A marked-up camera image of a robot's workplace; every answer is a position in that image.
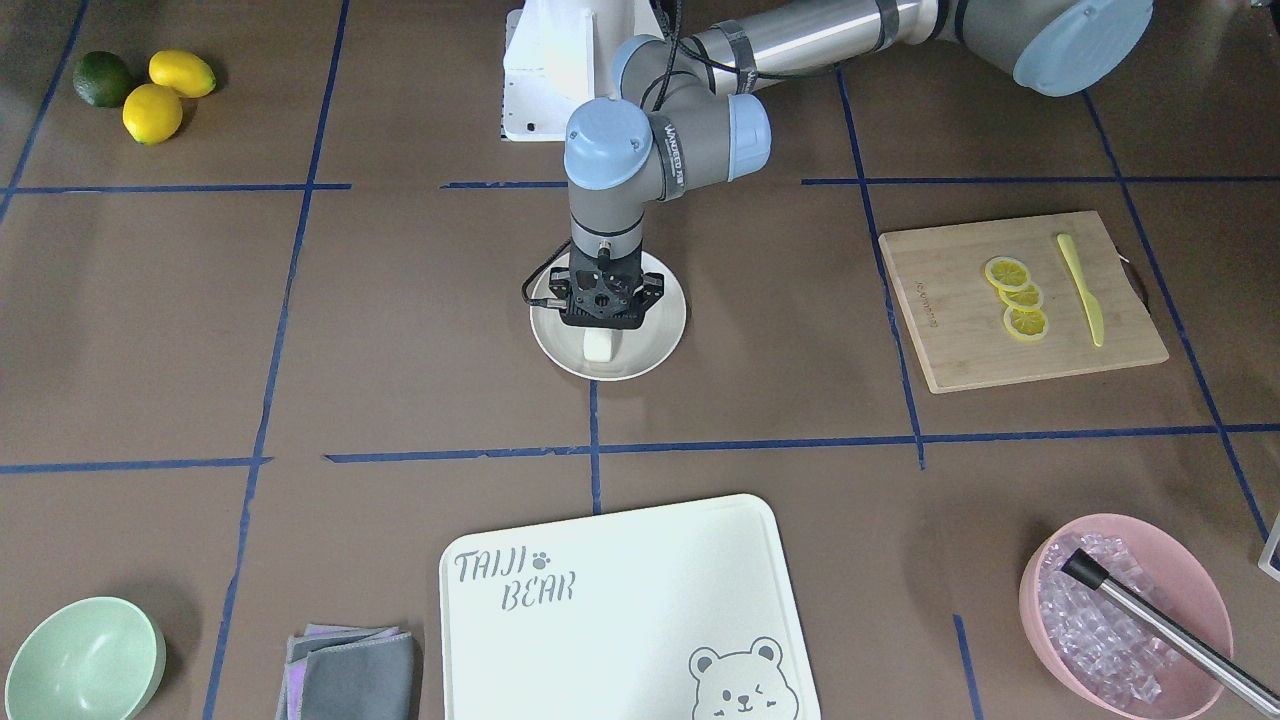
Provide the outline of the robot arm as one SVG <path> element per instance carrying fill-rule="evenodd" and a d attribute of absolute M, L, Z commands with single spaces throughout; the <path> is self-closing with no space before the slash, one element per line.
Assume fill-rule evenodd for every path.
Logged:
<path fill-rule="evenodd" d="M 617 97 L 585 102 L 564 132 L 570 258 L 634 260 L 649 202 L 760 170 L 772 131 L 756 88 L 943 38 L 1061 97 L 1110 73 L 1153 14 L 1151 1 L 792 1 L 687 37 L 632 37 L 612 61 Z"/>

